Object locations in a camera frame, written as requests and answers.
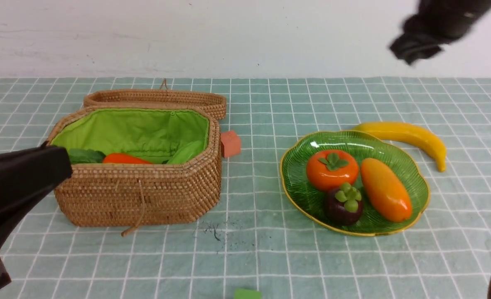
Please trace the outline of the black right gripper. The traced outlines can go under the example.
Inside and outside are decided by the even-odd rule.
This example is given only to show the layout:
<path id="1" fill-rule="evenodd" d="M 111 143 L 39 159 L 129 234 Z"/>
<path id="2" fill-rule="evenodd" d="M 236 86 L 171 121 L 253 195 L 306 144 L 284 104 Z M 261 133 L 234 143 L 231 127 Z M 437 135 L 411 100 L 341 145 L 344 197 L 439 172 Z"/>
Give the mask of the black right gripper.
<path id="1" fill-rule="evenodd" d="M 442 50 L 448 38 L 433 32 L 421 16 L 411 16 L 403 23 L 403 32 L 389 46 L 392 54 L 407 66 L 420 59 L 431 59 Z"/>

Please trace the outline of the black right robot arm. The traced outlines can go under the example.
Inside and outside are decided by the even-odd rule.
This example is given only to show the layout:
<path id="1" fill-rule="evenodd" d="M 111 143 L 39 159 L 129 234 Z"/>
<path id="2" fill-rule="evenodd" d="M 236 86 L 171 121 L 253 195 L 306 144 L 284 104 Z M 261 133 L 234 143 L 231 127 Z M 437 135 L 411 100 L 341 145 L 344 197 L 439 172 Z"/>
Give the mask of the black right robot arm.
<path id="1" fill-rule="evenodd" d="M 409 66 L 431 59 L 443 45 L 462 39 L 490 10 L 491 0 L 421 0 L 389 49 Z"/>

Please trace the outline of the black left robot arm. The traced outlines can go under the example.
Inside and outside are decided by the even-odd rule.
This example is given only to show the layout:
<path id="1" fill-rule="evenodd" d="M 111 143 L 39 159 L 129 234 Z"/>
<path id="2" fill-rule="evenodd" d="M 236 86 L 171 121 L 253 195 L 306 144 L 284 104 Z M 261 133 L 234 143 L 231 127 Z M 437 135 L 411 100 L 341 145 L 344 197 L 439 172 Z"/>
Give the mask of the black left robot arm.
<path id="1" fill-rule="evenodd" d="M 63 147 L 42 144 L 0 154 L 0 250 L 28 212 L 71 174 Z M 10 282 L 0 257 L 0 290 Z"/>

